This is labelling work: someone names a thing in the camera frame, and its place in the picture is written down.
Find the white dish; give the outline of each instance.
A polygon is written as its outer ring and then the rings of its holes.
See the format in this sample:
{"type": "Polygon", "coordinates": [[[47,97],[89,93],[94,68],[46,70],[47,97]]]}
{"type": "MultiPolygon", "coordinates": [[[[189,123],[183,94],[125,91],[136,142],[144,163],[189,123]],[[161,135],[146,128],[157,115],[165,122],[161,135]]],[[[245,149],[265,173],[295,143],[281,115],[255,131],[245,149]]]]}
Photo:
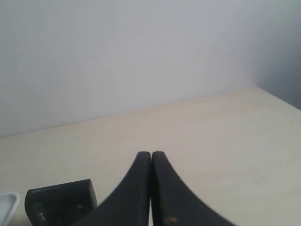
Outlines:
{"type": "Polygon", "coordinates": [[[17,206],[20,196],[16,192],[0,194],[0,226],[7,226],[17,206]]]}

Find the black curved object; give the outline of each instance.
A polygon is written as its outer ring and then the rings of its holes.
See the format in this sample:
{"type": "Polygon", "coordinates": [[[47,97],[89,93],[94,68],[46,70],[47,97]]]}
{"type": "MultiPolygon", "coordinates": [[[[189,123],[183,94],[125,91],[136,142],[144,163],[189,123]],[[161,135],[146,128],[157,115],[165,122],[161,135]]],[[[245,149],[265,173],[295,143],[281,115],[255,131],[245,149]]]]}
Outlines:
{"type": "Polygon", "coordinates": [[[234,226],[183,183],[164,152],[152,154],[151,206],[154,226],[234,226]]]}
{"type": "Polygon", "coordinates": [[[112,194],[72,226],[147,226],[151,154],[138,152],[131,168],[112,194]]]}

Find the light wooden desk surface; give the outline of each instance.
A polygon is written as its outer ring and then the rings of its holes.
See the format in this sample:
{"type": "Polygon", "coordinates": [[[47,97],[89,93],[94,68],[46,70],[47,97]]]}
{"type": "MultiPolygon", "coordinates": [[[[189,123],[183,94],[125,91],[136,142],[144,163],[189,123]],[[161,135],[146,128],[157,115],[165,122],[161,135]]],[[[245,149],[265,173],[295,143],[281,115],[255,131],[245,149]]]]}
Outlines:
{"type": "Polygon", "coordinates": [[[11,226],[28,189],[91,178],[100,203],[140,150],[165,151],[191,190],[239,226],[301,225],[301,112],[258,88],[0,139],[11,226]]]}

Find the white wall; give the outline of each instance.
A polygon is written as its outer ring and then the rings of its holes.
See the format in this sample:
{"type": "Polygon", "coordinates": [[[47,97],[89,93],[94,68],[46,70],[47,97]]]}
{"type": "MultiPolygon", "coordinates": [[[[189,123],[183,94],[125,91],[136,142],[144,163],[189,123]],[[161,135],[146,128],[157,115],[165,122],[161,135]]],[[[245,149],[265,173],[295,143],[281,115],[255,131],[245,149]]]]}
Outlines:
{"type": "Polygon", "coordinates": [[[300,21],[299,0],[2,0],[0,136],[257,84],[300,21]]]}

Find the desk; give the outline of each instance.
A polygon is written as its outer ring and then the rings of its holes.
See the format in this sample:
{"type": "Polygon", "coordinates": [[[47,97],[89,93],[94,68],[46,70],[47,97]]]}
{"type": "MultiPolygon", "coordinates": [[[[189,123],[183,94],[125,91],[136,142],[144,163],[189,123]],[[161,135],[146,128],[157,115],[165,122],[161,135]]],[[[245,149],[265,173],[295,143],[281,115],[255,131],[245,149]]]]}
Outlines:
{"type": "Polygon", "coordinates": [[[101,203],[140,150],[165,151],[211,208],[239,226],[301,224],[301,112],[259,88],[0,139],[10,226],[29,226],[28,189],[91,178],[101,203]]]}

